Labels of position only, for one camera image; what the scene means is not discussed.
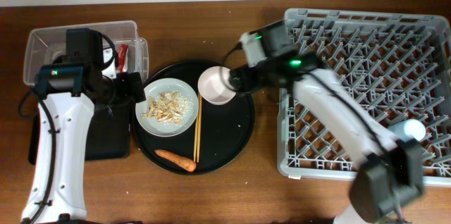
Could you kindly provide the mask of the white pink bowl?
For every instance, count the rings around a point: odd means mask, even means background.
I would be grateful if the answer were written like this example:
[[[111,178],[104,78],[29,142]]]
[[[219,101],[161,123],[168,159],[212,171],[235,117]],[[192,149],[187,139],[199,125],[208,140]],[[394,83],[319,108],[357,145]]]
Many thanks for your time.
[[[198,79],[198,92],[213,105],[224,105],[232,100],[236,92],[229,83],[230,70],[223,66],[206,69]]]

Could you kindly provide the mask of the red snack wrapper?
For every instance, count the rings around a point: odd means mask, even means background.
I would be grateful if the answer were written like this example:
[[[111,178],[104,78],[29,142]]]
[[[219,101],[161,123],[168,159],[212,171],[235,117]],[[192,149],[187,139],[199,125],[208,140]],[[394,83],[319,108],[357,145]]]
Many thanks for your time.
[[[118,50],[119,65],[116,68],[117,73],[126,73],[128,70],[128,45],[122,44]]]

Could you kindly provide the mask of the food scraps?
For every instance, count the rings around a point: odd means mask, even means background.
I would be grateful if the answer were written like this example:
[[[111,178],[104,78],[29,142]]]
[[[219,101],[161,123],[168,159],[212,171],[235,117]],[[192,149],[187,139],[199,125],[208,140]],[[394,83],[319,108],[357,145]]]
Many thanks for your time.
[[[148,97],[147,104],[147,111],[141,116],[165,124],[180,124],[192,110],[192,102],[179,91],[161,92],[156,97]]]

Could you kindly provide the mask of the grey plate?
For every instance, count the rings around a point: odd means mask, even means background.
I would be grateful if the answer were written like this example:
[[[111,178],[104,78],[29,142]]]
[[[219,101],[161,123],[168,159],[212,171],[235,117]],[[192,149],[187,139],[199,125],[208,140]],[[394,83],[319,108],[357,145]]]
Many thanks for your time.
[[[161,92],[179,91],[192,102],[192,110],[181,120],[180,124],[158,123],[154,118],[143,118],[142,113],[147,111],[147,98],[156,97]],[[175,78],[164,78],[149,83],[144,88],[146,100],[135,105],[135,114],[138,123],[149,134],[157,137],[173,137],[186,131],[197,119],[198,96],[186,82]]]

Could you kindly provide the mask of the wooden chopstick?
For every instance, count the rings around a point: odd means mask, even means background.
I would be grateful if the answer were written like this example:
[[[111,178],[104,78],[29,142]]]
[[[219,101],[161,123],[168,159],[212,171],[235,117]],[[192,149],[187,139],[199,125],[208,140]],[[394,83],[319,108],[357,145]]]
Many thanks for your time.
[[[197,125],[196,125],[196,139],[195,139],[195,155],[194,160],[196,163],[199,163],[199,153],[200,153],[200,142],[201,142],[201,129],[202,129],[202,95],[199,93],[198,95],[199,101],[199,110],[197,116]]]
[[[196,123],[195,123],[195,131],[194,131],[194,155],[195,155],[195,139],[196,139],[196,125],[197,125],[197,120],[196,120]]]

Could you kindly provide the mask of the orange carrot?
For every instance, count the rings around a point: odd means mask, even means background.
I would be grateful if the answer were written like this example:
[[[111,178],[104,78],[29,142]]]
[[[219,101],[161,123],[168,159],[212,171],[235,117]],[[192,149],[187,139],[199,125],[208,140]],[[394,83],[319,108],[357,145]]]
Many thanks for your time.
[[[174,154],[170,151],[166,151],[163,149],[157,149],[154,151],[156,155],[160,156],[161,158],[164,158],[177,166],[181,167],[182,169],[188,171],[188,172],[194,172],[197,164],[186,157],[179,156],[177,154]]]

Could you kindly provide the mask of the light blue cup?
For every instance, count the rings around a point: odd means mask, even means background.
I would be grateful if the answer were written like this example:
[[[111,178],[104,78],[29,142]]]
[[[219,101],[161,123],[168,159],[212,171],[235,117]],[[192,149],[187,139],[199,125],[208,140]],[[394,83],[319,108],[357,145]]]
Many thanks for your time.
[[[388,129],[405,142],[411,139],[420,142],[426,136],[426,127],[422,122],[416,119],[409,119],[396,123],[389,126]]]

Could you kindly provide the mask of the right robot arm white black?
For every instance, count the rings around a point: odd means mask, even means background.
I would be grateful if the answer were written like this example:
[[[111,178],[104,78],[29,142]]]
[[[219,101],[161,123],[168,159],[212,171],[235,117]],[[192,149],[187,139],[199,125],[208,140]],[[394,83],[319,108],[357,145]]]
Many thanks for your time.
[[[334,223],[405,223],[402,207],[424,193],[420,143],[399,138],[371,117],[316,53],[268,57],[232,69],[223,82],[238,94],[286,89],[339,141],[357,174],[349,191],[351,205]]]

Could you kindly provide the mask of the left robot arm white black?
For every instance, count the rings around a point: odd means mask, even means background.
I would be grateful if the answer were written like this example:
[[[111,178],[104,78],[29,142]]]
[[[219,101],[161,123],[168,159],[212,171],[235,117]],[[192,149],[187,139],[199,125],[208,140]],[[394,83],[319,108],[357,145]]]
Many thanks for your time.
[[[53,64],[42,66],[31,93],[39,109],[39,143],[32,189],[22,212],[22,223],[83,221],[87,217],[83,192],[85,150],[94,102],[92,93],[105,90],[143,100],[139,72],[120,73],[111,79],[94,66]]]

